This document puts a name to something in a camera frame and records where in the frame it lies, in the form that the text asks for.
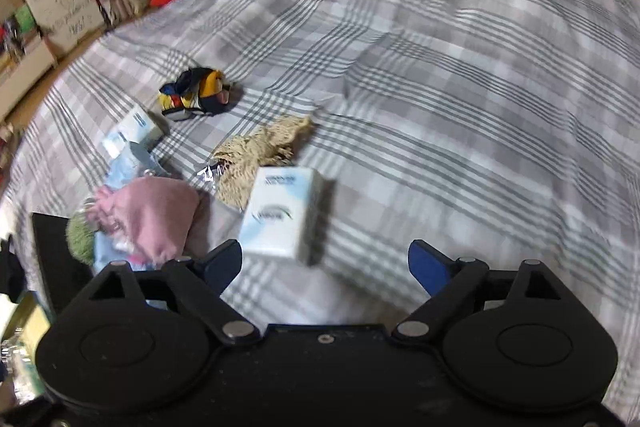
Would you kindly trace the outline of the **pink knitted pouch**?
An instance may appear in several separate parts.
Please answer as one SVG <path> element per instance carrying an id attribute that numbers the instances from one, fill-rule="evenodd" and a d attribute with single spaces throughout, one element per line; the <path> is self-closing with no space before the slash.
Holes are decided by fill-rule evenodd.
<path id="1" fill-rule="evenodd" d="M 87 215 L 129 260 L 157 267 L 182 255 L 199 203 L 189 183 L 140 176 L 117 191 L 101 187 Z"/>

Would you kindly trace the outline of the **white tissue pack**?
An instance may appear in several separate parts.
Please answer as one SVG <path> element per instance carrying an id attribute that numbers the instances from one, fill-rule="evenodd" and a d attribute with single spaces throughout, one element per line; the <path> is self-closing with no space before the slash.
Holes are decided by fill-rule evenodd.
<path id="1" fill-rule="evenodd" d="M 138 143 L 147 150 L 151 150 L 163 135 L 163 129 L 152 116 L 141 106 L 134 105 L 107 133 L 102 145 L 108 156 L 116 158 L 129 142 Z"/>
<path id="2" fill-rule="evenodd" d="M 308 167 L 260 167 L 239 231 L 242 253 L 308 265 L 322 184 Z"/>

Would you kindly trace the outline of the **beige lace cloth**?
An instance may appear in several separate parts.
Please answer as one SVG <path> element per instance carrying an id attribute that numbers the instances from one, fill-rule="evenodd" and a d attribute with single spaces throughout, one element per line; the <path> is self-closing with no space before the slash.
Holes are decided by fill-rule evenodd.
<path id="1" fill-rule="evenodd" d="M 214 150 L 214 161 L 222 165 L 216 182 L 217 198 L 244 210 L 250 199 L 257 171 L 262 167 L 292 166 L 294 158 L 314 124 L 309 116 L 283 115 L 248 135 L 235 135 Z"/>

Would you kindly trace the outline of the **green fuzzy cloth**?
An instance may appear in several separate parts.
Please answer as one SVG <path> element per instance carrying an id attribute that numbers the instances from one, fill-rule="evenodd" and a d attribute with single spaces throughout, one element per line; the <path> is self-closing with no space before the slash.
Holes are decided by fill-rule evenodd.
<path id="1" fill-rule="evenodd" d="M 93 265 L 96 254 L 94 242 L 100 227 L 87 208 L 77 210 L 66 225 L 66 243 L 74 259 L 84 265 Z"/>

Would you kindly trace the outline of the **colourful navy yellow sock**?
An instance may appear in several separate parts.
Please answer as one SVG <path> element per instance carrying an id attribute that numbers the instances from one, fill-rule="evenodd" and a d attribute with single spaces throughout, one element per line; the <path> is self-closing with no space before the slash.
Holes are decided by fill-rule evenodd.
<path id="1" fill-rule="evenodd" d="M 158 101 L 166 119 L 182 121 L 196 115 L 224 113 L 230 95 L 231 83 L 220 70 L 193 67 L 184 70 L 175 81 L 163 84 Z"/>

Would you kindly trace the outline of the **light blue face mask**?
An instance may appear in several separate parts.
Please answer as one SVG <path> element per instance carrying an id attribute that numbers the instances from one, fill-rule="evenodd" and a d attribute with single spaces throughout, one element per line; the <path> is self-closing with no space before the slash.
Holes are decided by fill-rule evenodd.
<path id="1" fill-rule="evenodd" d="M 169 176 L 169 173 L 142 145 L 128 142 L 112 160 L 104 185 L 115 192 L 142 176 Z M 149 262 L 130 260 L 126 251 L 119 251 L 114 246 L 111 236 L 97 231 L 94 236 L 93 272 L 98 274 L 109 263 L 116 260 L 128 261 L 136 271 L 151 268 Z"/>

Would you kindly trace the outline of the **black triangular case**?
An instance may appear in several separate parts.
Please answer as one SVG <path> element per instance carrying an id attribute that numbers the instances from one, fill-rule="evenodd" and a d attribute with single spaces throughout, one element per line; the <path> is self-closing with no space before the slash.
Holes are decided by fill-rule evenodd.
<path id="1" fill-rule="evenodd" d="M 35 251 L 42 278 L 43 296 L 54 317 L 78 295 L 92 279 L 88 265 L 76 260 L 66 239 L 68 219 L 34 212 Z"/>

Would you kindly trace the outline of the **grey plaid bedsheet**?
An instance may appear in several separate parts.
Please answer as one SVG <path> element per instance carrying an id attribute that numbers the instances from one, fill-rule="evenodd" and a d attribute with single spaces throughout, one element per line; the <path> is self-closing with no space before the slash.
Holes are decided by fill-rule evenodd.
<path id="1" fill-rule="evenodd" d="M 613 337 L 606 405 L 639 416 L 639 0 L 175 0 L 96 40 L 32 117 L 1 199 L 29 286 L 36 212 L 68 216 L 104 136 L 191 66 L 230 107 L 173 122 L 154 156 L 195 186 L 235 135 L 283 115 L 324 187 L 310 265 L 246 257 L 224 297 L 259 326 L 394 324 L 425 300 L 407 251 L 537 258 Z"/>

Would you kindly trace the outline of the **gold metal tin tray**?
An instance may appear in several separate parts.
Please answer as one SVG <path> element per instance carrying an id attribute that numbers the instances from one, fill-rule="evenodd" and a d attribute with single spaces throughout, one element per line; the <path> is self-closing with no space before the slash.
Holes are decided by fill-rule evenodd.
<path id="1" fill-rule="evenodd" d="M 50 320 L 32 291 L 26 291 L 9 317 L 1 336 L 1 363 L 9 378 L 13 403 L 25 405 L 43 395 L 36 369 L 36 351 Z"/>

